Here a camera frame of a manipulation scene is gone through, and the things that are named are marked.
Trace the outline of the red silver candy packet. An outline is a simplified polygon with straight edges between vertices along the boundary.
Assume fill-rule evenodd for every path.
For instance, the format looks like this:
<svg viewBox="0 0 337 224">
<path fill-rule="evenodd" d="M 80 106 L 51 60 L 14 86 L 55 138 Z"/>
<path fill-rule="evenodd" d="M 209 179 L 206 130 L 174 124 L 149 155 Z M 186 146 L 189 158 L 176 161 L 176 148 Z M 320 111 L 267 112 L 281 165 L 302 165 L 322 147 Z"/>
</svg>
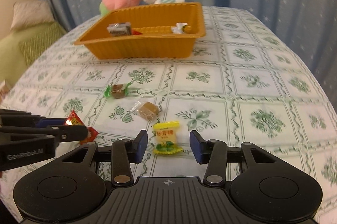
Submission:
<svg viewBox="0 0 337 224">
<path fill-rule="evenodd" d="M 75 139 L 79 141 L 80 145 L 93 142 L 98 136 L 98 132 L 93 127 L 86 127 L 86 125 L 84 125 L 83 121 L 79 118 L 75 110 L 70 112 L 68 118 L 64 122 L 64 125 L 80 129 L 80 132 L 75 132 Z"/>
</svg>

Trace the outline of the yellow candy packet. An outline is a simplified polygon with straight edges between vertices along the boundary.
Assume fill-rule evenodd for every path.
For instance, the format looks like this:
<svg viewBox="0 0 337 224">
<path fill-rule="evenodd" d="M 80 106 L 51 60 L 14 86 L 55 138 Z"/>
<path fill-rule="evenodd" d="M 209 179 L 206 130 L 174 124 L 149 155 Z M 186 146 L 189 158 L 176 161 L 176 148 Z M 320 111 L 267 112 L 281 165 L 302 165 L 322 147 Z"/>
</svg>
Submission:
<svg viewBox="0 0 337 224">
<path fill-rule="evenodd" d="M 179 121 L 154 124 L 153 129 L 156 143 L 153 150 L 154 154 L 174 155 L 183 151 L 183 148 L 177 142 L 177 131 L 179 128 Z"/>
</svg>

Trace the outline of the clear brown candy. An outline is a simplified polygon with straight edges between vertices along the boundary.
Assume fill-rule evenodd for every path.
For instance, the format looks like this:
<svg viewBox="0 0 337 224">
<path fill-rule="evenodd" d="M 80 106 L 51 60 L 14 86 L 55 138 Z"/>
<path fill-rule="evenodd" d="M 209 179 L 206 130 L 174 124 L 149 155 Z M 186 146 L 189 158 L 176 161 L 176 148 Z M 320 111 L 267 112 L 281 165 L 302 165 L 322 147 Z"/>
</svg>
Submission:
<svg viewBox="0 0 337 224">
<path fill-rule="evenodd" d="M 155 120 L 159 115 L 159 107 L 151 102 L 138 101 L 130 110 L 136 112 L 141 118 L 147 121 Z"/>
</svg>

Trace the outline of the green brown candy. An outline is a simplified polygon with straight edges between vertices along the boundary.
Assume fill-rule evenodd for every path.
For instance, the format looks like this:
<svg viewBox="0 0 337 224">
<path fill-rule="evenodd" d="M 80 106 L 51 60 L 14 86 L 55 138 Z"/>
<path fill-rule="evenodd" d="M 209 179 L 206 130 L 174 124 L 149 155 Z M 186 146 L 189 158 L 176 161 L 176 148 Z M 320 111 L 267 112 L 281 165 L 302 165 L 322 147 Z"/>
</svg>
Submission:
<svg viewBox="0 0 337 224">
<path fill-rule="evenodd" d="M 104 91 L 105 98 L 122 99 L 128 95 L 128 89 L 132 85 L 131 82 L 124 84 L 108 85 Z"/>
</svg>

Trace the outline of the grey striped snack packet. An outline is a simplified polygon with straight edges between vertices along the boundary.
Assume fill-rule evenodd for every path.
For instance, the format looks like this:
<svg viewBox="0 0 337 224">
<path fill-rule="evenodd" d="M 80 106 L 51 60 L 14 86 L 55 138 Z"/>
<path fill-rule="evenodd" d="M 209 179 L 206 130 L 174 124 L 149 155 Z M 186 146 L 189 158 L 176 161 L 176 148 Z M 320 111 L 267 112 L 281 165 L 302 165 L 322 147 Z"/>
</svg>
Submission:
<svg viewBox="0 0 337 224">
<path fill-rule="evenodd" d="M 132 29 L 131 29 L 130 22 L 109 24 L 107 27 L 107 31 L 113 37 L 132 35 Z"/>
</svg>

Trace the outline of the green black snack pouch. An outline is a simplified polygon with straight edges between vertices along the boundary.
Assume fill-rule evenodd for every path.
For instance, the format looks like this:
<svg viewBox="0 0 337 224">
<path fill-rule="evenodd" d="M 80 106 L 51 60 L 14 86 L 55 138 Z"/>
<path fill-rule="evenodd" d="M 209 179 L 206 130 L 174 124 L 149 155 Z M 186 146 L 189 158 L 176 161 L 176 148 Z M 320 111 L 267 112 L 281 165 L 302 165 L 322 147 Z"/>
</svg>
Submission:
<svg viewBox="0 0 337 224">
<path fill-rule="evenodd" d="M 192 32 L 192 27 L 188 23 L 176 23 L 175 26 L 171 27 L 173 34 L 190 34 Z"/>
</svg>

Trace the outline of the red snack packet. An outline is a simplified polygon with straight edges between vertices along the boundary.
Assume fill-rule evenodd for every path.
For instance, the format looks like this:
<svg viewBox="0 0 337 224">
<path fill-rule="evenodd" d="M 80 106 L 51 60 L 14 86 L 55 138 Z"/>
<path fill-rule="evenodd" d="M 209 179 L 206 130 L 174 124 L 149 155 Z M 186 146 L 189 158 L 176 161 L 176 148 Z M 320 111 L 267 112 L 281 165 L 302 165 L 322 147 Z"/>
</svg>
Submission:
<svg viewBox="0 0 337 224">
<path fill-rule="evenodd" d="M 135 36 L 135 35 L 142 35 L 141 32 L 136 31 L 136 30 L 134 30 L 134 29 L 131 30 L 131 34 L 132 34 L 133 36 Z"/>
</svg>

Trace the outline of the small white box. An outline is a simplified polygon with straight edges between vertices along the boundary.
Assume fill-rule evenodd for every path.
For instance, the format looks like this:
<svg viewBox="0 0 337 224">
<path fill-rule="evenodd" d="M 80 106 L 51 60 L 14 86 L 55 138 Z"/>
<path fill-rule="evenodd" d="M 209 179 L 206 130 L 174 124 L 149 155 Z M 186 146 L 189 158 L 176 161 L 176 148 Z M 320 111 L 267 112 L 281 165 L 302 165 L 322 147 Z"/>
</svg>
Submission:
<svg viewBox="0 0 337 224">
<path fill-rule="evenodd" d="M 5 79 L 1 82 L 0 84 L 0 102 L 4 100 L 6 95 L 10 92 L 11 90 L 11 85 L 9 82 Z"/>
</svg>

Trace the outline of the light green sofa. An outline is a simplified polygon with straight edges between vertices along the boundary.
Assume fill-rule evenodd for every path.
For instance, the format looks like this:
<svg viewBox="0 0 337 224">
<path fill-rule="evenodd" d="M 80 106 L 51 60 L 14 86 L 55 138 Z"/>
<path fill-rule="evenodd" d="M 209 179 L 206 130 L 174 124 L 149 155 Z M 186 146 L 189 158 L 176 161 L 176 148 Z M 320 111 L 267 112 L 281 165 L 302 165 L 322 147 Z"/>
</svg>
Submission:
<svg viewBox="0 0 337 224">
<path fill-rule="evenodd" d="M 1 39 L 1 81 L 6 79 L 12 87 L 29 68 L 19 49 L 20 41 L 32 33 L 26 29 L 12 31 Z"/>
</svg>

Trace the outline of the green zigzag cushion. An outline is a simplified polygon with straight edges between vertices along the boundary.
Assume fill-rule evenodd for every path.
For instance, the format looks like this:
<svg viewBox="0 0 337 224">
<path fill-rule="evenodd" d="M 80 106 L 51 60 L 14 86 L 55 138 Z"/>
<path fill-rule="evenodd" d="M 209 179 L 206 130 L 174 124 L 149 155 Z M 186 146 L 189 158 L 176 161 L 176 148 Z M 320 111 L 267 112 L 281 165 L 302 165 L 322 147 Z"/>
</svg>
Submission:
<svg viewBox="0 0 337 224">
<path fill-rule="evenodd" d="M 40 24 L 26 30 L 31 30 L 32 33 L 20 41 L 19 49 L 28 66 L 67 33 L 58 22 Z"/>
</svg>

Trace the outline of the floral white green tablecloth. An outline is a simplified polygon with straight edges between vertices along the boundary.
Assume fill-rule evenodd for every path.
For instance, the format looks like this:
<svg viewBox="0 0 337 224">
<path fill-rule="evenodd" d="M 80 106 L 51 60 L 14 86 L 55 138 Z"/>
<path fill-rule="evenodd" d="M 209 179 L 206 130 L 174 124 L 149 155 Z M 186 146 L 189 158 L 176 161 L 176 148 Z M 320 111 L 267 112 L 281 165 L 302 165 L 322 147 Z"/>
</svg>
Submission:
<svg viewBox="0 0 337 224">
<path fill-rule="evenodd" d="M 319 223 L 336 222 L 336 113 L 323 88 L 302 60 L 247 11 L 203 9 L 206 36 L 186 59 L 101 61 L 75 41 L 93 17 L 52 45 L 24 73 L 2 103 L 3 108 L 51 118 L 72 110 L 98 131 L 96 142 L 108 146 L 133 138 L 152 124 L 131 108 L 152 102 L 159 122 L 180 122 L 183 151 L 153 153 L 131 167 L 135 177 L 203 176 L 194 160 L 189 133 L 238 147 L 251 142 L 315 178 L 323 190 Z M 108 85 L 131 82 L 122 99 L 105 98 Z"/>
</svg>

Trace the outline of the beige embroidered pillow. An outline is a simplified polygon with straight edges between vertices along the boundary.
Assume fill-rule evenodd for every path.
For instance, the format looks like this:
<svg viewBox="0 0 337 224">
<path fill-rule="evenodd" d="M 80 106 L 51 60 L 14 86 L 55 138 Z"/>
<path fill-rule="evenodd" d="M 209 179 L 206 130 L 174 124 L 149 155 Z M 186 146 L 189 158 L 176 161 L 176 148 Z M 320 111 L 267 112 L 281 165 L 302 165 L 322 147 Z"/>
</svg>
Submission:
<svg viewBox="0 0 337 224">
<path fill-rule="evenodd" d="M 55 19 L 47 0 L 16 2 L 13 6 L 13 20 L 10 30 L 22 30 L 54 21 Z"/>
</svg>

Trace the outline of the orange plastic tray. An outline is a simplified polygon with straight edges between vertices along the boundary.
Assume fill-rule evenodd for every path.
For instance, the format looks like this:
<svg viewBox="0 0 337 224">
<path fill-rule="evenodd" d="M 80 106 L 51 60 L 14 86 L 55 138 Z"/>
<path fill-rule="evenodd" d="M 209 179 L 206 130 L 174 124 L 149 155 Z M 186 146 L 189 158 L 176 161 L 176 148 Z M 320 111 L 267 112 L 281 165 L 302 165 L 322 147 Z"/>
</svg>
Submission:
<svg viewBox="0 0 337 224">
<path fill-rule="evenodd" d="M 130 22 L 142 35 L 113 37 L 109 24 Z M 190 34 L 173 34 L 176 23 L 188 23 Z M 187 58 L 196 39 L 206 34 L 202 5 L 199 2 L 140 5 L 118 9 L 99 19 L 76 41 L 98 59 Z"/>
</svg>

